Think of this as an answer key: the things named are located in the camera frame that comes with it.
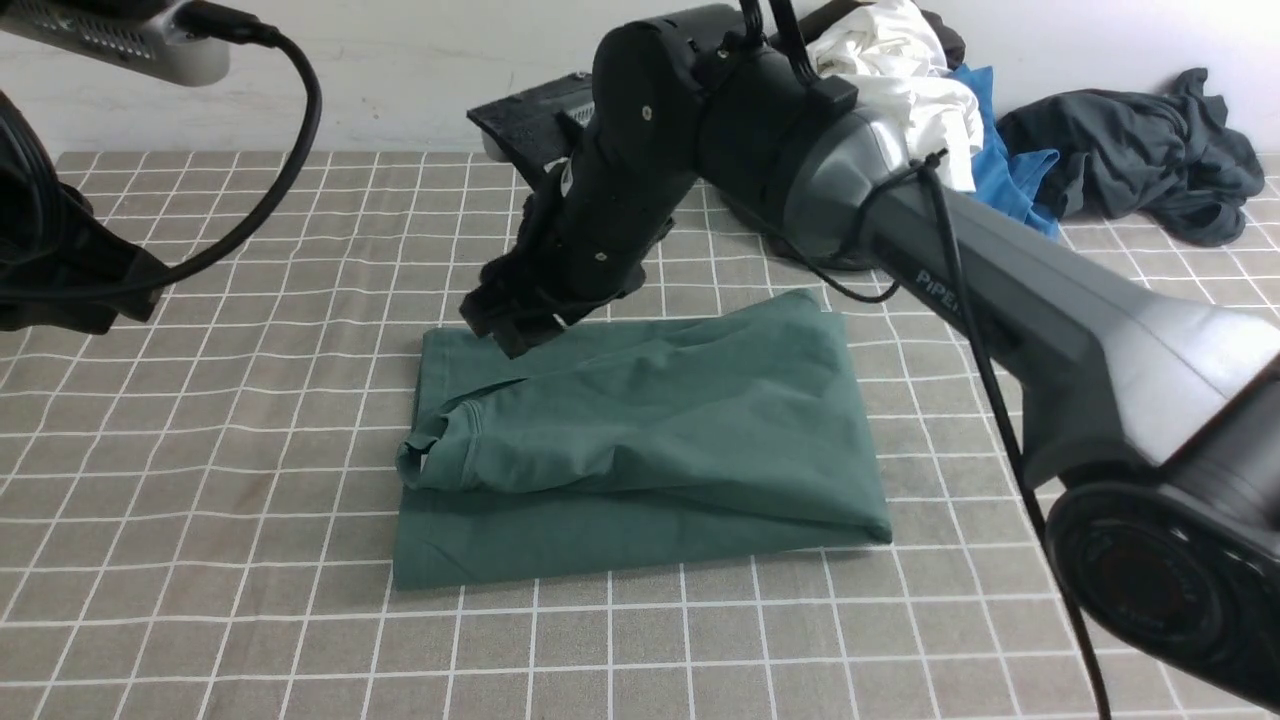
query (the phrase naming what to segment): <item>white grid line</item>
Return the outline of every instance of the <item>white grid line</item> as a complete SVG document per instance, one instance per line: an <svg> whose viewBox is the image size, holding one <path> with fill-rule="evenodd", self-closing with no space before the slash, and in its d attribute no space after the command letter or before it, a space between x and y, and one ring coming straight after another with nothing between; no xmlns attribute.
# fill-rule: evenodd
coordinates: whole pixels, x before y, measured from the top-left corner
<svg viewBox="0 0 1280 720"><path fill-rule="evenodd" d="M362 202L361 206L364 208L364 205L367 204L367 202L369 202L369 192L366 191L365 192L365 200L364 200L364 202ZM339 265L339 268L338 268L338 275L339 277L342 277L342 268L343 266L344 266L344 263L342 265ZM333 315L333 307L334 307L334 304L337 302L337 300L338 300L338 292L334 291L334 293L329 297L329 309L325 313L325 316L332 316ZM317 341L317 347L320 347L320 346L324 345L324 337L325 337L325 333L328 331L329 331L329 327L325 327L324 331L321 331L320 340ZM319 357L312 357L311 359L311 366L307 369L307 380L303 383L303 387L308 387L311 384L311 380L315 377L315 369L316 369L316 360ZM361 395L360 411L356 415L356 424L357 425L360 424L360 418L364 416L364 414L365 414L365 401L369 397L369 388L372 384L374 369L375 368L376 368L376 363L370 363L369 364L369 373L365 377L365 392ZM292 428L297 428L298 418L301 416L301 413L302 413L302 398L300 397L297 407L293 409ZM351 441L349 441L349 443L347 446L347 457L346 457L346 461L343 462L344 466L349 466L351 465L351 456L355 452L355 450L356 450L356 433L352 433L351 434ZM284 461L284 452L285 451L283 451L283 450L280 451L280 461L282 462ZM330 516L329 516L328 528L325 528L324 543L320 546L320 566L316 569L316 577L311 580L311 594L307 598L307 612L306 612L306 616L303 616L303 619L302 619L302 629L298 633L298 642L297 642L297 646L296 646L296 648L293 651L293 667L289 671L289 675L291 675L289 676L289 682L284 687L284 700L280 702L280 715L279 715L280 720L284 720L284 715L289 710L289 698L292 697L293 684L294 684L293 679L298 674L298 664L302 661L302 650L303 650L303 647L306 647L307 630L311 629L311 614L312 614L312 610L315 609L316 596L320 592L320 579L324 575L324 561L329 556L329 543L333 541L333 528L334 528L334 524L337 523L337 519L338 519L338 507L342 503L342 492L343 492L343 488L346 487L347 477L348 477L348 473L346 473L346 471L342 473L338 477L338 492L334 493L333 506L330 509ZM369 661L370 667L372 667L374 661L375 661L375 659L370 659L370 661Z"/></svg>
<svg viewBox="0 0 1280 720"><path fill-rule="evenodd" d="M422 184L422 170L424 170L424 168L425 168L425 165L421 165L417 169L417 184ZM410 209L412 210L415 208L417 208L417 196L416 195L413 196L413 205ZM406 242L406 238L401 237L399 249L396 252L396 259L397 259L396 270L392 272L392 287L396 287L396 283L399 279L401 260L403 260L403 258L404 258L404 242ZM392 302L390 302L390 299L388 297L387 299L387 304L383 305L383 324L379 325L379 328L378 328L378 342L376 342L376 345L374 345L375 348L380 348L383 346L383 337L385 336L385 332L387 332L387 314L390 313L390 309L392 309ZM375 364L376 364L376 360L374 363L369 364L369 379L365 383L366 388L370 384L372 384L372 373L374 373ZM369 392L366 389L365 396L361 398L361 405L360 405L360 414L361 414L361 416L365 413L365 404L366 404L367 400L369 400ZM372 662L369 666L369 683L365 687L365 702L364 702L364 705L361 706L361 710L360 710L360 717L361 719L365 719L365 717L369 716L369 703L370 703L370 701L374 697L374 680L378 676L378 657L379 657L379 655L381 652L381 647L383 647L383 632L387 629L387 614L388 614L388 609L390 606L392 589L393 589L394 584L396 584L394 583L394 578L390 574L388 574L388 577L387 577L387 591L383 594L383 610L381 610L381 614L378 618L378 635L374 639L374 660L372 660Z"/></svg>

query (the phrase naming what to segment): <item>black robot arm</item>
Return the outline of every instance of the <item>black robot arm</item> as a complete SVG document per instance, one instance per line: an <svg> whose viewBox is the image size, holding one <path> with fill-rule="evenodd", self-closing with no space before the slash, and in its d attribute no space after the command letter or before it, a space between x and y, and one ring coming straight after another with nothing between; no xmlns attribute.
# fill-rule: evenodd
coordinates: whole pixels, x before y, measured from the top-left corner
<svg viewBox="0 0 1280 720"><path fill-rule="evenodd" d="M477 334L515 356L635 291L699 177L800 247L870 259L970 331L900 133L852 85L792 72L744 29L713 5L602 41L594 117L463 301ZM1149 292L943 193L970 340L1024 388L1023 480L1069 488L1042 538L1059 580L1123 639L1280 710L1280 331Z"/></svg>

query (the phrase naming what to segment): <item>blue shirt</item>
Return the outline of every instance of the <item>blue shirt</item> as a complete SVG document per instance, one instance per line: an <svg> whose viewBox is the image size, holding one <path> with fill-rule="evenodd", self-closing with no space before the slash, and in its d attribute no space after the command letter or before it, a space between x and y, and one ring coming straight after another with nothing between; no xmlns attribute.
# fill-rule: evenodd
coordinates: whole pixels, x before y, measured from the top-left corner
<svg viewBox="0 0 1280 720"><path fill-rule="evenodd" d="M1038 150L1010 158L1005 141L996 131L992 69L960 65L951 77L973 90L982 113L983 147L973 156L973 179L978 188L973 197L1056 240L1057 219L1036 204L1036 192L1039 191L1044 174L1057 163L1057 150Z"/></svg>

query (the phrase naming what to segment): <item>black device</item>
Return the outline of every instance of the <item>black device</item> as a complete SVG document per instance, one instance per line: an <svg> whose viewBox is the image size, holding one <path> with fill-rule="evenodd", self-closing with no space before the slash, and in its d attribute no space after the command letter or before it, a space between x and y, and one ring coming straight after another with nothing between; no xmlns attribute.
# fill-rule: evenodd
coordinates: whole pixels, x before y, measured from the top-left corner
<svg viewBox="0 0 1280 720"><path fill-rule="evenodd" d="M557 96L582 105L572 77L472 114L535 192L462 304L470 327L515 356L634 291L701 177L801 256L870 259L1007 368L1024 387L1025 448L1010 452L1024 500L1055 477L1068 488L1047 527L1029 512L1069 607L1280 711L1280 331L1156 295L927 182L854 85L804 72L795 44L771 49L744 8L609 32L577 78L594 117L572 141L548 119ZM567 160L548 164L557 145Z"/></svg>
<svg viewBox="0 0 1280 720"><path fill-rule="evenodd" d="M6 0L0 31L183 86L221 79L229 44L264 45L289 58L307 91L298 138L257 206L173 268L95 219L0 92L0 331L55 325L101 334L120 315L148 320L165 287L225 258L261 227L310 154L320 83L302 50L255 15L202 0Z"/></svg>

